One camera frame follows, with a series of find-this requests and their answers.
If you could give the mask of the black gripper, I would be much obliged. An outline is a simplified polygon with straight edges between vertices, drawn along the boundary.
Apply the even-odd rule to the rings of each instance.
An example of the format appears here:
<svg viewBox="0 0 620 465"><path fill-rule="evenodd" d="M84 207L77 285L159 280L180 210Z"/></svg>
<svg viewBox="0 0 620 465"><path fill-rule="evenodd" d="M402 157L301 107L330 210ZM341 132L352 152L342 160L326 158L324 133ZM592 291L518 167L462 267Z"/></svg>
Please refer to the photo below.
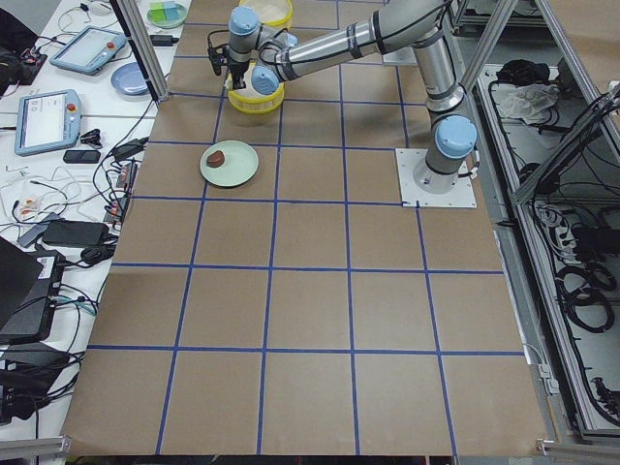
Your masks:
<svg viewBox="0 0 620 465"><path fill-rule="evenodd" d="M246 87L245 74L249 70L250 53L240 53L229 44L218 46L209 45L207 56L216 76L222 75L222 68L227 67L232 80L232 89L239 90Z"/></svg>

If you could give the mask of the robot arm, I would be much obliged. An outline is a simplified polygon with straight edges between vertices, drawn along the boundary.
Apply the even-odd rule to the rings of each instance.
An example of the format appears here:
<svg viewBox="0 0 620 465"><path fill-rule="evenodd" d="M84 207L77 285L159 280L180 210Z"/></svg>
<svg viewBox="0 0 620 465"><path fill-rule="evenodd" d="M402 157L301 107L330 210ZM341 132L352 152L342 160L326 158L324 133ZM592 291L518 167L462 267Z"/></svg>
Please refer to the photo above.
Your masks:
<svg viewBox="0 0 620 465"><path fill-rule="evenodd" d="M233 89L251 85L270 96L284 82L410 48L431 118L426 165L435 173L455 173L463 157L441 142L439 132L444 120L461 113L467 92L456 76L445 37L443 14L448 6L447 1L390 1L367 19L307 42L297 41L285 28L261 22L252 8L237 6L224 31L227 41L209 44L207 56L215 74L229 71Z"/></svg>

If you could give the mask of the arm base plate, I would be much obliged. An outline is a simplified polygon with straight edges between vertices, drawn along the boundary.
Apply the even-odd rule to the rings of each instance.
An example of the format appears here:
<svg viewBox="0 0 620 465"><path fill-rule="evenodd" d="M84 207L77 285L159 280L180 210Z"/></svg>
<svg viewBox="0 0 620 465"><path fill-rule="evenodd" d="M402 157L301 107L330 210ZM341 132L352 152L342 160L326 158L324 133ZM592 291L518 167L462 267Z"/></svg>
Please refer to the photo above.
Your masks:
<svg viewBox="0 0 620 465"><path fill-rule="evenodd" d="M476 208L467 163L463 161L456 173L442 175L426 165L426 153L426 149L395 149L401 204L417 208Z"/></svg>

